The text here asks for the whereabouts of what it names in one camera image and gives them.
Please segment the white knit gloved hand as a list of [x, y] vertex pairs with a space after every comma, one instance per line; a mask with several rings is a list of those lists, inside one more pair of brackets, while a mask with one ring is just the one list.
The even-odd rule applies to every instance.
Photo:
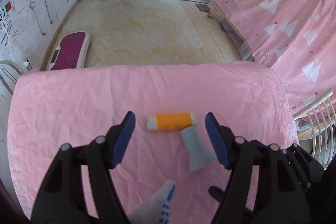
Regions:
[[169, 223], [175, 182], [168, 180], [153, 196], [127, 214], [130, 223]]

